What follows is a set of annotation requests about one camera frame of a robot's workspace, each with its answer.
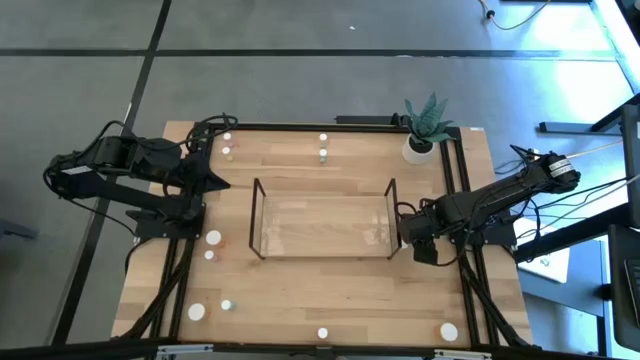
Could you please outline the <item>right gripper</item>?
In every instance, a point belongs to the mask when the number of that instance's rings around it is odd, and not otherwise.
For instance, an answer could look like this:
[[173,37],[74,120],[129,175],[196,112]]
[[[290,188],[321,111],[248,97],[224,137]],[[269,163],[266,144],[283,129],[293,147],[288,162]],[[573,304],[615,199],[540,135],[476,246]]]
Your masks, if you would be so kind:
[[[413,240],[427,241],[439,238],[443,234],[443,224],[438,215],[439,201],[437,199],[422,198],[419,201],[417,219],[414,221]],[[412,244],[411,222],[413,216],[401,215],[398,220],[399,237],[407,246]]]

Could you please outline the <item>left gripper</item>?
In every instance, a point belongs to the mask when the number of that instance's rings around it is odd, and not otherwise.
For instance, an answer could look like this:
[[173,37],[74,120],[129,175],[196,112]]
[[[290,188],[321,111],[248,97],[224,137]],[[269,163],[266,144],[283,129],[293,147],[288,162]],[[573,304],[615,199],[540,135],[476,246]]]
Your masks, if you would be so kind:
[[204,150],[189,153],[181,160],[179,178],[183,183],[183,189],[192,196],[231,188],[226,180],[210,169]]

